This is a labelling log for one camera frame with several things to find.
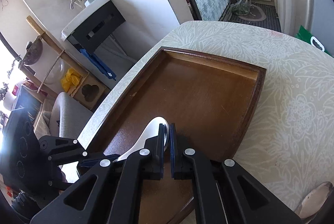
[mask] green bag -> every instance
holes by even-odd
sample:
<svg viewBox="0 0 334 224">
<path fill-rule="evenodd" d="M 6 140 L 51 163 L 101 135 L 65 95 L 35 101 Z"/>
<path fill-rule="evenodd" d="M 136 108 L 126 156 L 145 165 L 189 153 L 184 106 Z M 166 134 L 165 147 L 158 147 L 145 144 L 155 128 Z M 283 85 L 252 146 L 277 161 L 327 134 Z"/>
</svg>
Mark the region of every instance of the green bag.
<svg viewBox="0 0 334 224">
<path fill-rule="evenodd" d="M 299 32 L 296 34 L 295 37 L 306 43 L 311 44 L 312 46 L 315 46 L 316 48 L 330 55 L 328 51 L 325 50 L 323 44 L 321 44 L 320 41 L 315 36 L 313 36 L 308 30 L 306 30 L 302 25 L 300 25 Z"/>
</svg>

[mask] white floral pattern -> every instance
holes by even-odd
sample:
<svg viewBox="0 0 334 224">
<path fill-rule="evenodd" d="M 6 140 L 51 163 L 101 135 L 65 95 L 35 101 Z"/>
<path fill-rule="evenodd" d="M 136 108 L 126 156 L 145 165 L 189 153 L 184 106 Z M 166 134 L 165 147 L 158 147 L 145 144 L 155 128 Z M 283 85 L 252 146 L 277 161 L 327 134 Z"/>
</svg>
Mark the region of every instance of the white floral pattern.
<svg viewBox="0 0 334 224">
<path fill-rule="evenodd" d="M 334 60 L 291 36 L 228 22 L 191 21 L 154 46 L 115 86 L 79 141 L 87 147 L 108 111 L 161 47 L 217 54 L 267 69 L 248 131 L 234 157 L 291 209 L 334 182 Z"/>
</svg>

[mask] brown tray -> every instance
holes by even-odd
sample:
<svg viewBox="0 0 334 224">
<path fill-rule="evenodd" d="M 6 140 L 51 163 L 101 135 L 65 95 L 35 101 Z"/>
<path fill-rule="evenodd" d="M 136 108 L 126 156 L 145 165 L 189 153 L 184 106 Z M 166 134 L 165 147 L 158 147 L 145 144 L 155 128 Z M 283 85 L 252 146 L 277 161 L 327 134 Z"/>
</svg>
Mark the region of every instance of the brown tray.
<svg viewBox="0 0 334 224">
<path fill-rule="evenodd" d="M 197 51 L 160 48 L 110 110 L 88 151 L 123 154 L 157 116 L 216 161 L 233 157 L 246 133 L 266 69 Z M 193 210 L 191 181 L 144 181 L 139 223 L 180 223 Z"/>
</svg>

